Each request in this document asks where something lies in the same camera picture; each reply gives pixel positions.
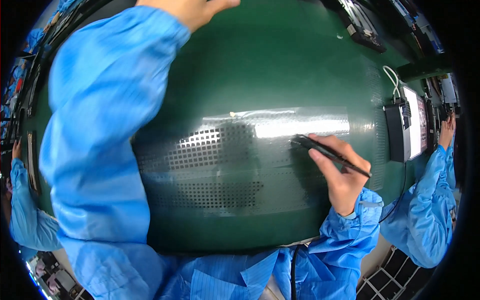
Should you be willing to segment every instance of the protective film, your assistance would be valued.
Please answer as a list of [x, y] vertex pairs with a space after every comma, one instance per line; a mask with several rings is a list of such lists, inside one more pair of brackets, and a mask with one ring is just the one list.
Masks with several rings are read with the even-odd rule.
[[157, 213], [250, 216], [318, 206], [327, 195], [324, 177], [290, 139], [311, 132], [347, 139], [349, 132], [342, 107], [231, 112], [194, 124], [132, 141]]

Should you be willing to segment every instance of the green workbench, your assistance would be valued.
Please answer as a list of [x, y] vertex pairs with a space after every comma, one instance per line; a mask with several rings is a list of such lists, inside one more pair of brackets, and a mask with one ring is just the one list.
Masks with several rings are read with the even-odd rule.
[[[388, 160], [382, 106], [390, 103], [393, 85], [382, 66], [396, 68], [408, 61], [385, 46], [387, 51], [379, 54], [354, 43], [336, 13], [321, 4], [243, 0], [239, 7], [215, 16], [181, 49], [172, 63], [159, 114], [138, 134], [231, 111], [343, 108], [348, 115], [348, 141], [372, 163], [373, 177], [366, 187], [388, 204], [401, 193], [404, 166]], [[408, 85], [423, 94], [420, 81]], [[37, 131], [38, 151], [50, 115], [45, 86], [35, 117], [24, 125], [25, 130]], [[406, 187], [414, 180], [411, 162], [407, 166]], [[228, 178], [235, 179], [235, 174]], [[190, 180], [184, 181], [186, 186], [195, 182]], [[41, 176], [40, 184], [39, 206], [53, 214], [49, 187]], [[319, 180], [319, 185], [324, 187], [325, 182]], [[219, 216], [185, 208], [166, 213], [151, 206], [148, 243], [165, 252], [235, 252], [311, 238], [319, 234], [329, 208], [326, 189], [322, 191], [315, 205], [279, 213]], [[277, 201], [266, 196], [261, 200], [271, 206]]]

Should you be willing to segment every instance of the white cable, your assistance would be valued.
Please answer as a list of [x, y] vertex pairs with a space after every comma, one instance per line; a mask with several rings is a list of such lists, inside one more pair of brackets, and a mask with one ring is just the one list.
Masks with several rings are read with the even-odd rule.
[[[395, 95], [395, 92], [396, 92], [398, 94], [398, 97], [400, 98], [400, 91], [398, 90], [398, 76], [397, 76], [397, 74], [389, 66], [383, 66], [383, 70], [384, 70], [385, 74], [387, 74], [388, 78], [390, 78], [390, 81], [395, 86], [394, 89], [393, 89], [393, 95]], [[393, 80], [392, 76], [390, 76], [390, 73], [387, 72], [387, 70], [389, 70], [393, 74], [393, 76], [395, 77], [395, 80]]]

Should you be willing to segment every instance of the black cable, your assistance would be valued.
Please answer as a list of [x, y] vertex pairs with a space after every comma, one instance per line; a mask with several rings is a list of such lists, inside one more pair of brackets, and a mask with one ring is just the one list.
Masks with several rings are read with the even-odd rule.
[[402, 191], [401, 191], [401, 194], [400, 194], [400, 199], [398, 199], [398, 201], [395, 203], [395, 206], [392, 208], [392, 210], [390, 212], [388, 212], [388, 214], [382, 220], [380, 220], [378, 223], [382, 223], [383, 221], [385, 221], [385, 219], [387, 219], [388, 216], [396, 209], [396, 206], [400, 203], [400, 201], [402, 201], [404, 190], [405, 190], [405, 183], [407, 182], [407, 163], [403, 163], [403, 166], [405, 167], [405, 172], [404, 172], [403, 187], [402, 187]]
[[295, 248], [295, 252], [292, 257], [292, 267], [290, 268], [290, 284], [292, 290], [292, 300], [297, 300], [297, 286], [295, 285], [295, 261], [297, 260], [297, 254], [299, 252], [301, 244], [298, 244]]

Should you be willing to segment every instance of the screen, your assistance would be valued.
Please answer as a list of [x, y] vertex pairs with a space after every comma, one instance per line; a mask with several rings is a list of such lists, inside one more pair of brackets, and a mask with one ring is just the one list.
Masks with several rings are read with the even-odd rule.
[[427, 119], [425, 105], [413, 90], [402, 87], [410, 105], [410, 158], [420, 155], [427, 148]]

